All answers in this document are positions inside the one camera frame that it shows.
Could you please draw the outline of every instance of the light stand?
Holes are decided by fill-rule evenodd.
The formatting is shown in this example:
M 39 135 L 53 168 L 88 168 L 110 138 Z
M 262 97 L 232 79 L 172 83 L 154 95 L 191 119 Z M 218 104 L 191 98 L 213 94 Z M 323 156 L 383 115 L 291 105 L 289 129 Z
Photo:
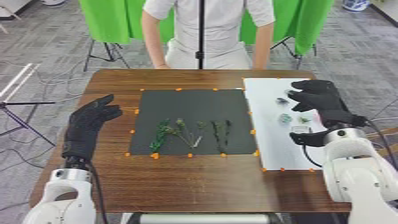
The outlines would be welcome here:
M 197 69 L 202 69 L 204 60 L 204 0 L 198 1 L 198 51 L 195 52 Z
M 88 46 L 88 54 L 87 54 L 87 58 L 85 58 L 83 72 L 87 72 L 87 70 L 88 70 L 90 58 L 101 59 L 106 62 L 115 62 L 120 59 L 122 64 L 126 65 L 126 68 L 129 68 L 127 62 L 126 62 L 126 60 L 122 58 L 122 55 L 120 55 L 120 52 L 117 50 L 117 48 L 122 49 L 120 45 L 118 44 L 103 43 L 106 56 L 108 56 L 108 58 L 103 58 L 103 57 L 92 55 L 94 44 L 95 44 L 95 41 L 92 39 L 90 40 L 90 46 Z
M 3 111 L 3 113 L 7 114 L 7 116 L 10 117 L 10 119 L 15 121 L 15 123 L 19 124 L 19 127 L 12 128 L 12 129 L 7 130 L 3 133 L 0 133 L 0 137 L 1 137 L 3 135 L 10 134 L 12 132 L 15 132 L 19 129 L 24 128 L 24 129 L 28 129 L 28 130 L 33 132 L 33 134 L 46 140 L 46 142 L 49 143 L 49 145 L 55 146 L 55 144 L 51 143 L 51 141 L 47 140 L 47 138 L 44 137 L 44 135 L 39 133 L 39 131 L 37 131 L 37 130 L 31 128 L 31 126 L 28 125 L 28 122 L 30 122 L 30 119 L 31 119 L 31 116 L 33 116 L 33 113 L 35 113 L 35 110 L 37 110 L 39 105 L 44 105 L 44 104 L 55 104 L 55 102 L 19 102 L 19 103 L 8 103 L 8 100 L 10 100 L 14 94 L 15 94 L 15 92 L 17 92 L 17 90 L 19 90 L 19 88 L 21 88 L 21 86 L 23 86 L 23 84 L 24 84 L 24 82 L 26 82 L 30 76 L 31 76 L 31 74 L 33 74 L 33 71 L 35 71 L 35 69 L 37 69 L 37 67 L 39 67 L 39 65 L 35 65 L 35 67 L 31 67 L 31 66 L 33 66 L 31 63 L 24 66 L 24 68 L 23 68 L 19 74 L 17 74 L 15 77 L 12 78 L 8 84 L 7 84 L 7 86 L 5 86 L 5 88 L 3 88 L 3 90 L 1 90 L 1 92 L 0 92 L 0 98 L 1 98 L 3 95 L 5 95 L 5 93 L 7 93 L 7 91 L 10 90 L 12 86 L 15 85 L 14 90 L 10 91 L 10 94 L 8 94 L 7 98 L 5 98 L 5 100 L 0 102 L 0 110 Z M 24 72 L 28 71 L 28 69 L 30 69 L 30 73 L 26 74 L 24 78 L 21 78 Z M 26 118 L 26 120 L 23 120 L 23 119 L 17 117 L 17 115 L 12 113 L 12 111 L 10 111 L 8 108 L 7 108 L 7 106 L 24 106 L 24 105 L 33 105 L 33 109 L 31 109 L 31 111 L 30 111 L 30 113 L 28 113 L 28 118 Z
M 31 128 L 31 126 L 28 125 L 35 110 L 39 105 L 44 104 L 55 104 L 55 102 L 26 102 L 26 103 L 7 103 L 1 102 L 0 103 L 0 110 L 3 111 L 3 113 L 7 114 L 7 116 L 10 117 L 10 119 L 15 121 L 15 123 L 19 124 L 19 127 L 12 128 L 10 130 L 7 130 L 3 133 L 0 133 L 0 137 L 7 134 L 10 134 L 12 132 L 15 132 L 19 129 L 28 129 L 33 134 L 44 139 L 44 141 L 49 143 L 51 146 L 55 146 L 53 142 L 47 140 L 46 136 L 39 133 L 39 131 Z M 33 105 L 33 109 L 28 113 L 28 118 L 23 121 L 21 118 L 17 117 L 17 115 L 10 112 L 7 106 L 24 106 L 24 105 Z

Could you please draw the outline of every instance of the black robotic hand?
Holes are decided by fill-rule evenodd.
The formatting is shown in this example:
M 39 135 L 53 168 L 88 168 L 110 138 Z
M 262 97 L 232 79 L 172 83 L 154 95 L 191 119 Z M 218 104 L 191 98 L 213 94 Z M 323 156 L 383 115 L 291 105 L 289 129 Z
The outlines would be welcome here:
M 63 139 L 63 158 L 76 156 L 90 161 L 103 123 L 122 114 L 118 105 L 106 105 L 111 101 L 113 95 L 108 95 L 94 100 L 71 114 Z
M 289 98 L 298 101 L 293 111 L 303 112 L 316 109 L 326 128 L 339 123 L 365 126 L 365 118 L 349 113 L 330 81 L 307 80 L 293 82 L 291 86 L 302 90 L 302 92 L 289 91 L 287 94 Z

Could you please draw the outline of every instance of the floor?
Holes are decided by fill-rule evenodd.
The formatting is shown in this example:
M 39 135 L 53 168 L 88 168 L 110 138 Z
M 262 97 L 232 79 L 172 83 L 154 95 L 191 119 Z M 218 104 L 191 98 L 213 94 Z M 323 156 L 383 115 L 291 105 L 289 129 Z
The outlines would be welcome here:
M 31 119 L 33 127 L 55 142 L 92 73 L 104 67 L 122 68 L 122 64 L 95 60 L 88 72 L 81 72 L 81 63 L 76 65 L 87 54 L 90 40 L 78 1 L 69 1 L 58 8 L 47 8 L 35 2 L 21 18 L 23 21 L 1 21 L 10 34 L 0 32 L 0 89 L 21 70 L 19 66 L 40 63 L 39 72 L 12 101 L 44 99 L 58 102 L 39 107 Z M 351 111 L 369 117 L 398 97 L 396 49 L 398 28 L 371 9 L 362 13 L 349 13 L 335 1 L 317 40 L 317 56 L 309 53 L 300 69 L 312 71 L 317 79 L 335 82 Z M 150 68 L 142 41 L 133 40 L 124 46 L 122 55 L 131 68 Z M 268 68 L 294 68 L 294 60 L 282 48 L 271 51 Z M 10 109 L 21 117 L 26 116 L 28 106 L 12 106 Z M 380 117 L 396 115 L 398 105 L 392 105 Z M 385 122 L 380 126 L 396 127 L 396 124 L 398 122 Z M 0 132 L 12 127 L 15 124 L 0 113 Z M 28 195 L 40 174 L 40 169 L 21 163 L 17 154 L 7 149 L 17 150 L 23 157 L 31 158 L 49 149 L 49 144 L 24 130 L 0 137 L 0 224 L 21 223 L 28 211 Z M 30 162 L 44 166 L 49 155 L 51 150 Z

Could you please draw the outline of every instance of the plant stem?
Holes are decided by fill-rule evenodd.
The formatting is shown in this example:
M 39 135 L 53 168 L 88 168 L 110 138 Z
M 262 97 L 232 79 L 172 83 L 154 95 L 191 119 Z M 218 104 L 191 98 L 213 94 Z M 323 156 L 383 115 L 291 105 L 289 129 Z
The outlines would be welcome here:
M 191 145 L 190 145 L 190 143 L 188 143 L 188 141 L 186 141 L 184 137 L 182 137 L 181 135 L 177 135 L 177 137 L 181 138 L 181 140 L 182 140 L 184 144 L 186 144 L 186 145 L 188 145 L 188 147 L 191 148 Z

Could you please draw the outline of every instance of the metal stand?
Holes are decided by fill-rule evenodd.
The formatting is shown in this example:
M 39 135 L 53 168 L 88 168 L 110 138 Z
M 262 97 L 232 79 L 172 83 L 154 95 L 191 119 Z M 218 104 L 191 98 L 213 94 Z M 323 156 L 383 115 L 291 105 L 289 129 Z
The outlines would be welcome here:
M 198 1 L 198 51 L 195 52 L 197 69 L 202 69 L 204 60 L 204 0 Z
M 3 113 L 7 114 L 7 116 L 12 118 L 12 120 L 15 121 L 15 123 L 19 124 L 19 127 L 12 128 L 8 131 L 5 131 L 3 133 L 0 133 L 0 137 L 7 134 L 10 134 L 12 132 L 15 132 L 19 129 L 28 129 L 33 134 L 46 140 L 46 142 L 49 143 L 51 146 L 55 146 L 55 144 L 51 143 L 51 141 L 47 140 L 47 138 L 44 137 L 44 135 L 39 133 L 39 131 L 31 128 L 31 126 L 28 125 L 28 122 L 30 122 L 30 119 L 31 119 L 31 116 L 33 116 L 33 113 L 35 113 L 35 110 L 37 110 L 37 107 L 39 105 L 44 105 L 44 104 L 55 104 L 55 102 L 28 102 L 28 103 L 7 103 L 7 102 L 1 102 L 0 103 L 0 110 L 3 111 Z M 26 120 L 23 121 L 21 118 L 17 117 L 17 115 L 10 112 L 7 106 L 23 106 L 23 105 L 33 105 L 33 109 L 28 113 L 28 118 Z
M 291 57 L 296 59 L 296 70 L 300 69 L 300 65 L 302 65 L 302 55 L 294 54 L 293 50 L 289 49 L 289 46 L 286 44 L 286 41 L 289 40 L 291 37 L 286 37 L 280 42 L 273 45 L 273 47 L 270 48 L 270 50 L 273 50 L 277 48 L 277 46 L 282 44 L 282 46 L 286 47 L 287 51 L 289 51 L 289 55 Z M 316 44 L 312 45 L 312 50 L 314 50 L 314 56 L 316 56 Z
M 104 51 L 106 51 L 106 54 L 108 54 L 108 58 L 101 58 L 101 57 L 97 57 L 97 56 L 92 55 L 94 44 L 95 44 L 95 41 L 90 40 L 90 48 L 88 48 L 88 54 L 87 54 L 87 59 L 85 59 L 83 72 L 87 72 L 90 58 L 101 59 L 106 62 L 115 62 L 120 59 L 126 67 L 129 68 L 127 63 L 126 63 L 126 60 L 124 60 L 124 58 L 120 56 L 120 52 L 117 50 L 117 48 L 122 49 L 120 45 L 118 44 L 103 43 Z
M 0 5 L 0 8 L 8 12 L 8 15 L 14 16 L 14 18 L 21 21 L 21 17 L 14 14 L 14 12 L 8 10 L 8 8 L 3 5 Z M 1 24 L 0 24 L 0 30 L 3 31 L 5 34 L 8 34 L 8 31 Z

